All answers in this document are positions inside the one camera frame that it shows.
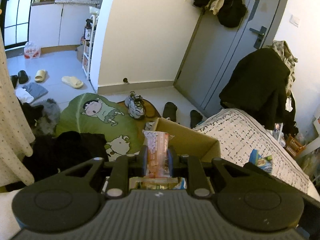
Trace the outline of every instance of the gray fur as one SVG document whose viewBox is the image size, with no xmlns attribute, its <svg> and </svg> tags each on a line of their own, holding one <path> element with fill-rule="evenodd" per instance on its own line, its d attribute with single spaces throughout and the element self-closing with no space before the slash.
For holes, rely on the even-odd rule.
<svg viewBox="0 0 320 240">
<path fill-rule="evenodd" d="M 36 137 L 47 134 L 54 136 L 56 126 L 60 119 L 60 108 L 57 102 L 49 98 L 32 104 L 32 106 L 38 105 L 43 105 L 44 108 L 42 110 L 42 117 L 37 120 L 37 125 L 31 128 L 33 134 Z"/>
</svg>

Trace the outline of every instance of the black shoe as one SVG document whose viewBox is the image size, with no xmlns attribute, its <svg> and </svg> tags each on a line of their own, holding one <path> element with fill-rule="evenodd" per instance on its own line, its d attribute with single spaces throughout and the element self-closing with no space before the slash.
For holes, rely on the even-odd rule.
<svg viewBox="0 0 320 240">
<path fill-rule="evenodd" d="M 190 112 L 190 128 L 193 129 L 197 126 L 198 123 L 202 121 L 202 115 L 196 111 L 196 110 L 191 110 Z"/>
<path fill-rule="evenodd" d="M 24 70 L 20 70 L 18 73 L 18 78 L 19 78 L 19 83 L 20 84 L 24 84 L 27 83 L 29 78 L 27 73 Z"/>
<path fill-rule="evenodd" d="M 172 103 L 172 102 L 167 102 L 165 105 L 164 105 L 164 110 L 163 110 L 163 114 L 162 114 L 162 117 L 163 118 L 168 118 L 170 117 L 170 120 L 172 122 L 176 122 L 177 121 L 177 115 L 176 115 L 176 112 L 177 112 L 177 106 Z"/>
<path fill-rule="evenodd" d="M 11 82 L 12 82 L 13 88 L 16 88 L 17 82 L 18 82 L 18 76 L 17 75 L 13 75 L 13 76 L 10 76 L 10 78 L 11 78 Z"/>
</svg>

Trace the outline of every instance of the slipper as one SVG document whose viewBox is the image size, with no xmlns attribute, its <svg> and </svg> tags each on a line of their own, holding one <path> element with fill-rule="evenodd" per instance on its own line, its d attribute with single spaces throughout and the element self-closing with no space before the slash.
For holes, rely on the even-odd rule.
<svg viewBox="0 0 320 240">
<path fill-rule="evenodd" d="M 13 88 L 16 88 L 17 82 L 18 82 L 18 76 L 17 75 L 13 75 L 13 76 L 10 76 L 10 78 L 11 78 L 11 82 L 12 82 Z"/>
<path fill-rule="evenodd" d="M 163 118 L 170 117 L 170 120 L 172 122 L 176 122 L 177 121 L 177 116 L 176 116 L 177 109 L 178 108 L 174 103 L 172 103 L 172 102 L 165 103 L 162 117 Z"/>
<path fill-rule="evenodd" d="M 44 78 L 45 78 L 45 74 L 46 73 L 47 72 L 45 71 L 45 69 L 38 70 L 37 73 L 36 73 L 35 81 L 36 82 L 42 82 L 44 80 Z"/>
<path fill-rule="evenodd" d="M 198 111 L 196 110 L 191 110 L 190 112 L 190 128 L 193 129 L 197 126 L 198 123 L 200 123 L 202 121 L 202 114 L 200 114 Z"/>
<path fill-rule="evenodd" d="M 76 77 L 64 76 L 64 77 L 62 77 L 61 80 L 63 83 L 65 83 L 73 88 L 80 88 L 83 86 L 83 82 Z"/>
<path fill-rule="evenodd" d="M 27 83 L 29 78 L 27 73 L 24 70 L 20 70 L 18 73 L 18 79 L 20 84 Z"/>
</svg>

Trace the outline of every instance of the cartoon character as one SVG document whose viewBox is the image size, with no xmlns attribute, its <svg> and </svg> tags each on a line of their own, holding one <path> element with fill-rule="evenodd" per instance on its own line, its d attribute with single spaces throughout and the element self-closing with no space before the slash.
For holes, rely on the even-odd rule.
<svg viewBox="0 0 320 240">
<path fill-rule="evenodd" d="M 115 126 L 118 124 L 113 120 L 117 114 L 124 115 L 124 113 L 122 113 L 119 109 L 108 106 L 100 98 L 85 102 L 83 105 L 83 109 L 85 112 L 82 112 L 82 114 L 92 117 L 98 117 L 105 123 L 111 123 L 111 126 Z"/>
<path fill-rule="evenodd" d="M 107 142 L 107 144 L 111 147 L 106 149 L 106 152 L 109 156 L 109 161 L 115 161 L 117 157 L 125 155 L 130 150 L 130 142 L 127 142 L 126 139 L 129 140 L 129 137 L 120 135 L 113 141 Z"/>
</svg>

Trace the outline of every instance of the curtain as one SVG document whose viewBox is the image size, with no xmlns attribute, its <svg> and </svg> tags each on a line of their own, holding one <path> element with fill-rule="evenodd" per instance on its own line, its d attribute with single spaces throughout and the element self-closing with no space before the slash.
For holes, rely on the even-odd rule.
<svg viewBox="0 0 320 240">
<path fill-rule="evenodd" d="M 23 157 L 32 155 L 30 143 L 35 137 L 14 93 L 7 69 L 3 39 L 0 41 L 0 187 L 22 181 L 34 182 L 22 164 Z"/>
</svg>

